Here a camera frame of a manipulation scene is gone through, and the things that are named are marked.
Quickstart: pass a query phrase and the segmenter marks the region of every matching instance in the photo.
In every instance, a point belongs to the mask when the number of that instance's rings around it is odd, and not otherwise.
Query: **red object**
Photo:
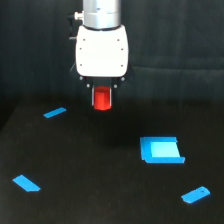
[[[94,88],[94,109],[109,110],[110,108],[110,87],[98,86]]]

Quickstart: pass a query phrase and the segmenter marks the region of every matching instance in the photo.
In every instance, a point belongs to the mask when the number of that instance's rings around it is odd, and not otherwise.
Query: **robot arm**
[[[112,89],[125,80],[129,47],[125,26],[121,24],[120,0],[83,0],[82,13],[69,14],[70,40],[76,40],[76,62],[80,80],[92,89],[92,105],[96,108],[96,90],[107,89],[108,106],[112,106]],[[77,37],[72,37],[72,21],[82,20]],[[110,87],[99,86],[99,79],[110,79]]]

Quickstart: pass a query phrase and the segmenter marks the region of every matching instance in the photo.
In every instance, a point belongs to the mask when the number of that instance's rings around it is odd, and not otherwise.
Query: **metal cylinder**
[[[121,25],[121,0],[83,0],[83,25],[108,29]]]

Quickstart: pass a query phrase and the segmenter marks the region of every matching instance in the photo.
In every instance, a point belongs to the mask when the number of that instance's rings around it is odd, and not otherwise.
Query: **blue tape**
[[[143,139],[149,142],[177,142],[176,137],[143,137]]]
[[[184,163],[175,137],[140,138],[142,160],[147,163]]]
[[[53,116],[58,115],[58,114],[60,114],[60,113],[63,113],[63,112],[65,112],[65,111],[66,111],[66,109],[63,108],[63,107],[61,107],[61,108],[58,108],[58,109],[56,109],[56,110],[53,110],[53,111],[51,111],[51,112],[49,112],[49,113],[44,114],[44,117],[46,117],[46,118],[50,118],[50,117],[53,117]]]
[[[23,175],[20,175],[16,177],[15,179],[13,179],[13,182],[15,182],[17,185],[19,185],[21,188],[23,188],[27,192],[40,190],[40,188],[37,185],[32,183]]]
[[[146,158],[145,161],[147,163],[184,163],[185,162],[185,157],[151,157],[151,158]]]
[[[183,196],[181,196],[181,198],[191,204],[195,201],[198,201],[199,199],[201,198],[204,198],[205,196],[209,195],[210,192],[207,188],[205,187],[199,187],[198,189],[194,190],[194,191],[191,191]]]

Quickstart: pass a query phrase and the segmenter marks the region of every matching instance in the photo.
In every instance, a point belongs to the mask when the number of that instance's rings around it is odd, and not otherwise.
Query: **black tabletop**
[[[147,164],[147,136],[176,137],[185,163]],[[223,110],[23,104],[0,133],[0,223],[224,223],[223,155]],[[19,175],[41,190],[23,190]],[[201,186],[211,194],[181,199]]]

